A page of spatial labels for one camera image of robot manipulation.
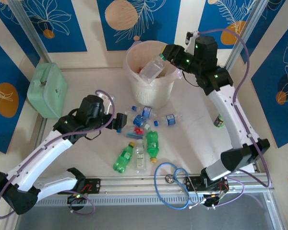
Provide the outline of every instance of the blue cable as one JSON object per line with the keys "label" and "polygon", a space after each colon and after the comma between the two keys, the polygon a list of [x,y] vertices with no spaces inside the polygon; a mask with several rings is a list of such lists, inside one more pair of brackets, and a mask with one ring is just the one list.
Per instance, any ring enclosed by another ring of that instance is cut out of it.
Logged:
{"label": "blue cable", "polygon": [[[174,181],[175,181],[178,185],[180,185],[180,186],[185,190],[185,193],[186,193],[187,196],[188,196],[187,203],[186,203],[184,206],[182,206],[182,207],[175,207],[175,206],[173,206],[173,205],[170,205],[169,203],[167,203],[167,202],[161,197],[161,195],[160,195],[160,193],[159,193],[159,190],[158,190],[158,187],[157,187],[156,177],[157,177],[157,173],[158,173],[159,169],[160,169],[162,166],[164,166],[164,165],[170,165],[170,166],[172,166],[172,167],[175,169],[174,176],[173,176],[174,178],[173,178],[173,179],[174,179]],[[172,208],[172,209],[175,209],[175,210],[183,210],[183,209],[185,209],[185,208],[189,205],[189,202],[190,202],[190,195],[189,195],[189,192],[188,192],[186,186],[185,186],[184,184],[180,183],[180,182],[177,180],[177,174],[178,174],[179,171],[183,171],[187,176],[189,176],[188,172],[187,172],[185,169],[183,169],[183,168],[177,168],[175,164],[172,164],[172,163],[169,163],[169,162],[165,162],[165,163],[160,164],[160,165],[156,168],[155,175],[154,175],[155,189],[156,189],[156,193],[157,193],[159,199],[161,200],[161,202],[162,202],[163,204],[165,204],[166,206],[168,206],[168,207],[170,207],[170,208]]]}

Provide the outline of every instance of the green plastic bottle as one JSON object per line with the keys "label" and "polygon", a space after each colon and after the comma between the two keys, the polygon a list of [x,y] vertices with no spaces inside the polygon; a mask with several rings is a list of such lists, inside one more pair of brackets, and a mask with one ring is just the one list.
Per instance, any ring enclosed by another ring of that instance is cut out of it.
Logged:
{"label": "green plastic bottle", "polygon": [[117,158],[116,162],[113,165],[113,169],[119,173],[123,173],[126,170],[128,163],[132,157],[132,149],[135,146],[133,142],[130,142],[129,145],[123,149],[121,155]]}
{"label": "green plastic bottle", "polygon": [[147,138],[147,152],[150,156],[150,162],[157,162],[157,154],[159,153],[158,133],[150,131],[146,135]]}

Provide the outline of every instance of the robotic arm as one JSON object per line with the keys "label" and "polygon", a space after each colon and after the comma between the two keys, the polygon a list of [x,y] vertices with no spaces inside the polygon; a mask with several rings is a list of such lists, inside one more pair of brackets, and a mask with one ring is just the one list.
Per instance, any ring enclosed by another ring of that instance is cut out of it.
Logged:
{"label": "robotic arm", "polygon": [[[77,134],[60,138],[49,146],[49,141],[66,133],[89,131],[106,124],[110,118],[111,101],[102,93],[89,95],[82,100],[80,108],[72,110],[68,115],[61,117],[54,125],[46,139],[19,165],[7,174],[0,172],[0,192],[7,182],[16,176],[3,193],[5,201],[20,215],[30,210],[39,200],[62,192],[73,190],[80,192],[84,187],[85,176],[76,168],[68,169],[60,175],[51,178],[38,179],[40,174],[65,150],[70,148],[86,134]],[[109,129],[120,129],[126,125],[127,116],[117,113],[116,119],[107,126]],[[31,161],[37,151],[42,151]]]}
{"label": "robotic arm", "polygon": [[241,111],[243,120],[249,127],[249,135],[238,116],[234,104],[233,80],[228,71],[217,65],[217,43],[211,36],[193,36],[187,33],[188,48],[167,45],[162,51],[162,58],[175,67],[194,74],[198,85],[204,90],[220,112],[228,130],[233,149],[221,153],[221,158],[201,171],[200,186],[209,188],[219,183],[225,175],[259,159],[259,154],[250,140],[252,136],[262,153],[270,147],[267,139],[260,139],[250,125],[238,100],[235,105]]}

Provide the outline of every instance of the glass panel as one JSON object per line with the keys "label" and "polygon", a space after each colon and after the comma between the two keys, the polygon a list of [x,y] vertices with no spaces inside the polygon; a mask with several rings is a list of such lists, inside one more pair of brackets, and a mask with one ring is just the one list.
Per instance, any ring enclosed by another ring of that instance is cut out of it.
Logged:
{"label": "glass panel", "polygon": [[[222,202],[234,198],[225,196]],[[89,212],[90,207],[82,212]],[[243,195],[216,210],[200,205],[177,211],[164,205],[100,206],[90,218],[71,214],[67,207],[35,207],[19,217],[17,230],[272,230],[273,225],[261,193]]]}

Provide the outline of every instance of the wire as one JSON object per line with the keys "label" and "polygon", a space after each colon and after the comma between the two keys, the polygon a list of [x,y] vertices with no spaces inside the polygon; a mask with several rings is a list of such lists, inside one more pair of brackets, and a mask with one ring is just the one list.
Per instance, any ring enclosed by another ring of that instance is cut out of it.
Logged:
{"label": "wire", "polygon": [[227,190],[229,190],[229,187],[226,184],[224,183],[220,183],[220,184],[224,185],[227,188]]}
{"label": "wire", "polygon": [[94,139],[96,139],[97,137],[99,137],[100,134],[101,134],[101,130],[99,131],[99,134],[97,134],[95,137],[93,137],[93,138],[88,138],[87,136],[85,136],[85,139],[87,139],[87,140],[94,140]]}
{"label": "wire", "polygon": [[[36,151],[36,153],[34,153],[18,170],[17,170],[17,173],[20,174],[21,171],[33,160],[37,157],[37,155],[39,155],[43,150],[44,148],[48,147],[49,145],[51,145],[52,143],[56,142],[57,140],[61,139],[61,138],[64,138],[64,137],[67,137],[67,136],[71,136],[71,135],[78,135],[78,134],[88,134],[88,133],[94,133],[94,132],[98,132],[100,130],[102,130],[103,128],[107,127],[113,120],[114,118],[114,114],[115,114],[115,105],[114,105],[114,102],[111,98],[111,96],[104,92],[103,90],[96,90],[95,91],[95,94],[97,94],[98,92],[101,92],[103,93],[105,96],[107,96],[109,98],[109,100],[111,101],[111,104],[112,104],[112,115],[111,115],[111,118],[109,119],[108,122],[106,122],[103,126],[97,128],[97,129],[93,129],[93,130],[88,130],[88,131],[77,131],[77,132],[71,132],[71,133],[66,133],[66,134],[63,134],[61,136],[58,136],[52,140],[50,140],[49,142],[47,142],[43,148],[40,148],[39,150]],[[0,192],[0,200],[5,192],[5,190],[8,188],[8,186],[13,182],[13,180],[16,178],[16,174],[13,175],[10,180],[5,184],[5,186],[3,187],[3,189],[1,190]],[[5,216],[0,216],[0,219],[5,219],[7,217],[9,217],[10,215],[12,215],[15,211],[12,211],[11,213],[5,215]]]}
{"label": "wire", "polygon": [[200,87],[199,85],[193,85],[191,82],[189,82],[189,81],[186,79],[186,75],[184,75],[184,72],[183,72],[183,71],[182,71],[182,75],[183,75],[183,78],[186,80],[186,82],[188,82],[191,86]]}
{"label": "wire", "polygon": [[227,201],[227,202],[222,203],[222,204],[219,204],[219,205],[214,205],[214,206],[212,206],[212,207],[208,207],[208,209],[216,208],[216,207],[221,207],[221,206],[223,206],[223,205],[227,205],[227,204],[229,204],[229,203],[231,203],[231,202],[239,199],[239,198],[243,195],[243,193],[244,193],[244,191],[245,191],[245,185],[244,185],[241,181],[237,181],[237,180],[232,179],[232,178],[229,178],[229,177],[228,177],[227,179],[232,180],[232,181],[235,181],[235,182],[241,184],[241,185],[242,185],[242,191],[241,191],[241,193],[240,193],[236,198],[234,198],[234,199],[232,199],[232,200],[230,200],[230,201]]}
{"label": "wire", "polygon": [[71,190],[65,190],[65,191],[63,191],[63,192],[80,195],[80,196],[82,196],[84,199],[86,199],[86,200],[92,205],[92,207],[93,207],[93,210],[92,210],[91,212],[89,212],[89,213],[76,212],[76,211],[74,211],[74,210],[72,209],[72,203],[73,203],[74,201],[76,201],[76,200],[73,200],[72,203],[71,203],[71,205],[69,205],[69,209],[71,210],[71,213],[74,213],[74,214],[77,214],[77,215],[80,215],[80,216],[86,216],[86,215],[92,215],[92,214],[95,212],[95,205],[94,205],[94,203],[91,201],[91,199],[88,198],[87,196],[85,196],[85,195],[83,195],[83,194],[81,194],[81,193],[75,192],[75,191],[71,191]]}
{"label": "wire", "polygon": [[[173,175],[173,177],[174,177],[173,179],[174,179],[174,181],[184,190],[185,194],[186,194],[187,197],[188,197],[188,200],[187,200],[186,204],[185,204],[184,206],[182,206],[182,207],[175,207],[175,206],[173,206],[173,205],[170,205],[169,203],[167,203],[167,202],[162,198],[162,196],[161,196],[160,193],[159,193],[156,178],[157,178],[157,173],[158,173],[159,169],[160,169],[162,166],[164,166],[164,165],[170,165],[170,166],[172,166],[172,167],[175,169],[175,172],[174,172],[174,175]],[[177,174],[179,173],[179,171],[183,171],[183,172],[186,174],[186,176],[188,177],[188,179],[190,180],[189,174],[188,174],[188,172],[187,172],[185,169],[183,169],[183,168],[178,168],[178,167],[176,167],[176,165],[174,165],[174,164],[172,164],[172,163],[169,163],[169,162],[165,162],[165,163],[160,164],[160,165],[156,168],[155,174],[154,174],[154,184],[155,184],[156,193],[157,193],[159,199],[161,200],[161,202],[162,202],[163,204],[165,204],[166,206],[168,206],[168,207],[170,207],[170,208],[172,208],[172,209],[175,209],[175,210],[183,210],[183,209],[185,209],[185,208],[189,205],[190,202],[194,203],[194,202],[191,200],[191,198],[190,198],[189,191],[188,191],[188,189],[186,188],[186,186],[183,185],[182,183],[180,183],[180,182],[178,181],[178,179],[177,179]],[[194,191],[195,191],[195,193],[196,193],[196,195],[197,195],[197,203],[194,203],[195,205],[197,205],[197,204],[200,203],[200,199],[199,199],[199,196],[198,196],[198,194],[197,194],[197,192],[196,192],[196,190],[195,190],[195,188],[194,188],[191,180],[190,180],[190,183],[191,183],[191,185],[192,185],[192,187],[193,187],[193,189],[194,189]]]}
{"label": "wire", "polygon": [[251,178],[255,179],[256,181],[258,181],[262,186],[266,187],[266,188],[269,188],[271,187],[272,185],[272,182],[271,182],[271,175],[270,175],[270,172],[269,172],[269,169],[268,169],[268,166],[267,166],[267,163],[265,162],[265,159],[264,159],[264,155],[262,154],[260,148],[258,147],[256,141],[254,140],[254,138],[252,137],[251,135],[251,132],[249,130],[249,127],[247,126],[238,106],[236,105],[236,99],[237,99],[237,94],[238,94],[238,91],[240,90],[242,84],[245,82],[247,76],[248,76],[248,73],[249,73],[249,70],[250,70],[250,54],[249,54],[249,51],[247,49],[247,46],[245,44],[245,42],[243,41],[242,37],[240,37],[238,34],[236,34],[235,32],[231,31],[231,30],[228,30],[228,29],[214,29],[214,30],[208,30],[208,31],[205,31],[205,32],[199,32],[200,35],[204,35],[204,34],[209,34],[209,33],[212,33],[212,32],[219,32],[219,31],[224,31],[224,32],[228,32],[228,33],[231,33],[232,35],[234,35],[243,45],[243,48],[245,50],[245,54],[246,54],[246,58],[247,58],[247,66],[246,66],[246,70],[245,70],[245,74],[241,80],[241,82],[239,83],[239,85],[237,86],[237,88],[235,89],[235,92],[234,92],[234,95],[233,95],[233,105],[234,105],[234,108],[247,132],[247,134],[250,136],[250,140],[251,142],[253,143],[253,145],[255,146],[257,152],[258,152],[258,155],[263,163],[263,166],[264,166],[264,170],[265,170],[265,173],[267,175],[267,178],[268,178],[268,184],[265,184],[264,182],[262,182],[261,180],[259,180],[256,176],[250,174],[250,173],[247,173]]}

